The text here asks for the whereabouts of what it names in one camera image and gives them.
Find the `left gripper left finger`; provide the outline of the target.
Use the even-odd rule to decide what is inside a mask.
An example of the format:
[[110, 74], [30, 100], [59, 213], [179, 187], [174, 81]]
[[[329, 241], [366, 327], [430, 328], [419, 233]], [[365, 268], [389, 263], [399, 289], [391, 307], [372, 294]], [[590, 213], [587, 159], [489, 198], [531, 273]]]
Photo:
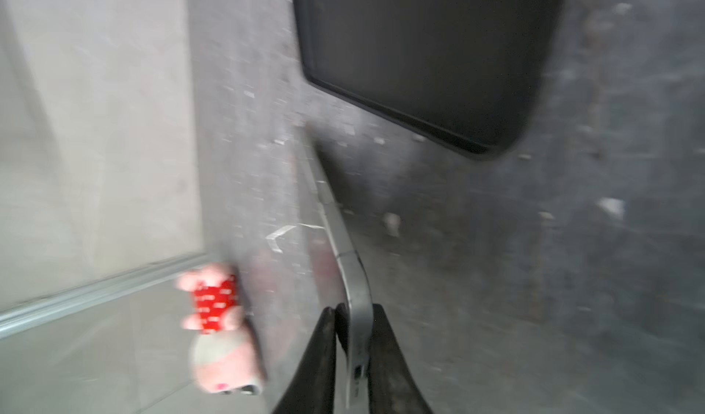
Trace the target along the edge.
[[331, 307], [325, 307], [299, 367], [273, 414], [332, 414], [336, 363], [336, 313]]

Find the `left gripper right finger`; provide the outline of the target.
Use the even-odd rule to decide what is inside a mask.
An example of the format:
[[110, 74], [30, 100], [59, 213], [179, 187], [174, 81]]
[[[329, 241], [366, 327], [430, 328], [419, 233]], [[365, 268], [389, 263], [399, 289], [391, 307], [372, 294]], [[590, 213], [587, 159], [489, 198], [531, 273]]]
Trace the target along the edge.
[[374, 304], [373, 311], [368, 368], [369, 412], [433, 414], [409, 371], [385, 309]]

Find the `black phone case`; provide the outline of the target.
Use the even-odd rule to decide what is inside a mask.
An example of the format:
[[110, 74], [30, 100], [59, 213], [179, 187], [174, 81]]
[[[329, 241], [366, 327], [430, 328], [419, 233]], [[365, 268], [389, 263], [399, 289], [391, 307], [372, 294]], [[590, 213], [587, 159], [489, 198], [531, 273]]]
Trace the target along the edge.
[[565, 0], [292, 0], [319, 90], [470, 158], [527, 128]]

